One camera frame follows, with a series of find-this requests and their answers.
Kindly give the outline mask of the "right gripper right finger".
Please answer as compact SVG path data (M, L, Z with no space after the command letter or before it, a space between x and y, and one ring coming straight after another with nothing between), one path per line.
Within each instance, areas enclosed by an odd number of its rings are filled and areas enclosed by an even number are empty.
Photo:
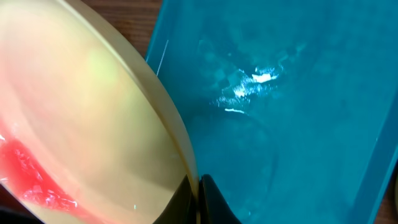
M241 224L209 174L201 177L198 199L201 224Z

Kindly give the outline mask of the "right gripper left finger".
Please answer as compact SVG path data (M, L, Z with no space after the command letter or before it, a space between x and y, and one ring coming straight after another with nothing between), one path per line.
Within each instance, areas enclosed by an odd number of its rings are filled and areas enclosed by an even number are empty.
M154 224L196 224L197 204L187 176Z

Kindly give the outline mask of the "yellow-green plate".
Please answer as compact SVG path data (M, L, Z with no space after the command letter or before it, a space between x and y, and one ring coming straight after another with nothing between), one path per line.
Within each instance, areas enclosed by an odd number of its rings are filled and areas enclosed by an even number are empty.
M44 223L154 223L181 187L197 203L169 94L81 1L1 2L1 183Z

